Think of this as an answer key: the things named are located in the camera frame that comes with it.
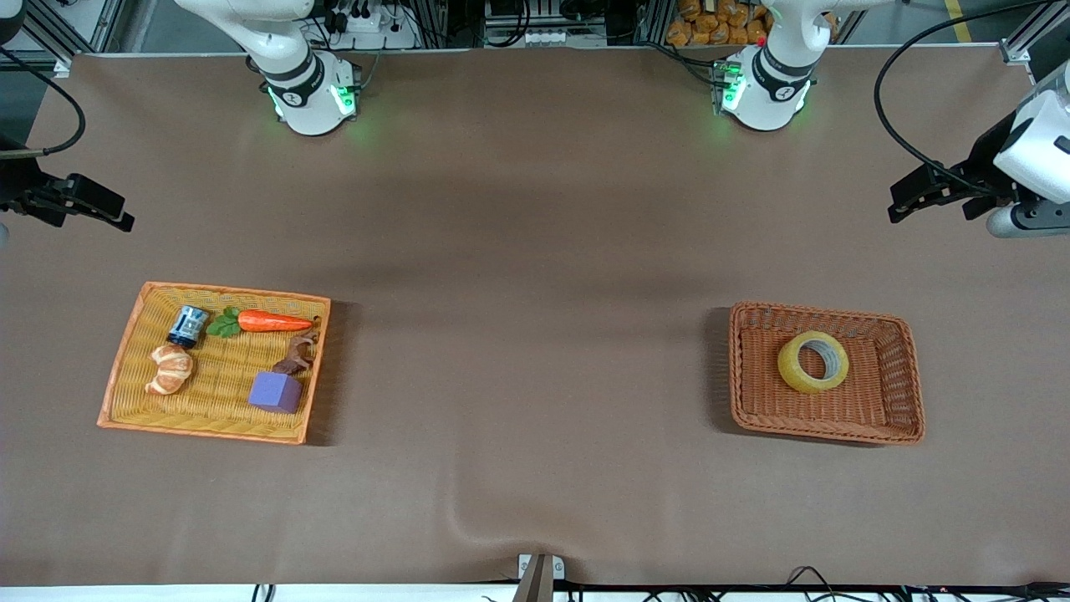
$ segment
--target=blue can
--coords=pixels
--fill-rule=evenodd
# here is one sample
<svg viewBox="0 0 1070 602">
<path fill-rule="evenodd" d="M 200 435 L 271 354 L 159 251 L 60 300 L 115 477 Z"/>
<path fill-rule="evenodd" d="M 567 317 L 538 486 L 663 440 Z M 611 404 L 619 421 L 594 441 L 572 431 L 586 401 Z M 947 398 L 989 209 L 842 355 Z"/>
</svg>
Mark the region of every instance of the blue can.
<svg viewBox="0 0 1070 602">
<path fill-rule="evenodd" d="M 208 322 L 208 312 L 193 306 L 183 306 L 179 310 L 179 318 L 174 320 L 171 333 L 167 335 L 167 341 L 174 343 L 185 350 L 193 349 L 200 339 L 200 331 Z"/>
</svg>

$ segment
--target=roll of yellow tape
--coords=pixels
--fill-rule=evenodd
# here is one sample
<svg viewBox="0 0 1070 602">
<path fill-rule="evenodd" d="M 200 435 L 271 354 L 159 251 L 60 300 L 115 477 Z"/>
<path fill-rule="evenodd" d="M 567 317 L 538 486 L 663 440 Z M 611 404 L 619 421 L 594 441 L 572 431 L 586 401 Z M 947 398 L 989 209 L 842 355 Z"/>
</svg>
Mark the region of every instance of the roll of yellow tape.
<svg viewBox="0 0 1070 602">
<path fill-rule="evenodd" d="M 799 366 L 799 352 L 806 348 L 813 350 L 825 362 L 825 376 L 814 379 L 802 370 Z M 780 349 L 777 356 L 777 368 L 780 369 L 780 377 L 784 380 L 792 389 L 800 393 L 814 395 L 827 391 L 847 377 L 847 353 L 843 345 L 824 333 L 811 330 L 792 339 L 788 345 Z"/>
</svg>

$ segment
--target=brown tablecloth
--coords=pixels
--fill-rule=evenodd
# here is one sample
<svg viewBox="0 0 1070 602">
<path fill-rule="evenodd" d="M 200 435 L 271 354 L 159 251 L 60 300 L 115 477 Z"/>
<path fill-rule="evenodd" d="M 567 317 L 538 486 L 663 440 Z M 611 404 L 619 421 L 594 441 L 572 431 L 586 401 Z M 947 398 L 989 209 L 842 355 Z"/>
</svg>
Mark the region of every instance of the brown tablecloth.
<svg viewBox="0 0 1070 602">
<path fill-rule="evenodd" d="M 89 129 L 42 165 L 137 223 L 4 217 L 0 581 L 492 580 L 533 551 L 588 582 L 1066 578 L 1067 241 L 888 223 L 916 164 L 872 108 L 887 56 L 830 50 L 769 134 L 653 51 L 386 56 L 319 138 L 241 58 L 79 57 Z M 922 49 L 887 102 L 953 163 L 1028 86 L 995 48 Z M 73 123 L 49 94 L 33 141 Z M 98 430 L 148 279 L 337 299 L 318 445 Z M 742 298 L 905 319 L 926 441 L 733 428 Z"/>
</svg>

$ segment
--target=purple block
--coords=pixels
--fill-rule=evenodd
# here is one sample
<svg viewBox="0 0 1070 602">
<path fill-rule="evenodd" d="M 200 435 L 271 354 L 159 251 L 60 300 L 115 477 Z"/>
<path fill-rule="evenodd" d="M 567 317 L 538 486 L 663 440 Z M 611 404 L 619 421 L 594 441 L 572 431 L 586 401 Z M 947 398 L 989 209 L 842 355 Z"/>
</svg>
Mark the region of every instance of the purple block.
<svg viewBox="0 0 1070 602">
<path fill-rule="evenodd" d="M 261 372 L 253 382 L 249 403 L 260 410 L 293 414 L 297 412 L 301 383 L 292 376 L 275 372 Z"/>
</svg>

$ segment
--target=pile of bread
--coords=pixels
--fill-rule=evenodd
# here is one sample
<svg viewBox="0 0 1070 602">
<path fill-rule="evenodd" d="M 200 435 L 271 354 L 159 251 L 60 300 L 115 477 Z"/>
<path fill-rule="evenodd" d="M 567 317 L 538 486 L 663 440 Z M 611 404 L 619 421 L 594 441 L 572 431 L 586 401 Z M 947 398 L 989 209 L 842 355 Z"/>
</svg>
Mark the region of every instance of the pile of bread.
<svg viewBox="0 0 1070 602">
<path fill-rule="evenodd" d="M 715 0 L 677 0 L 679 18 L 669 26 L 666 43 L 671 46 L 705 46 L 707 44 L 761 44 L 773 29 L 773 13 L 756 3 L 716 0 L 716 11 L 709 11 Z M 836 17 L 825 15 L 832 24 Z"/>
</svg>

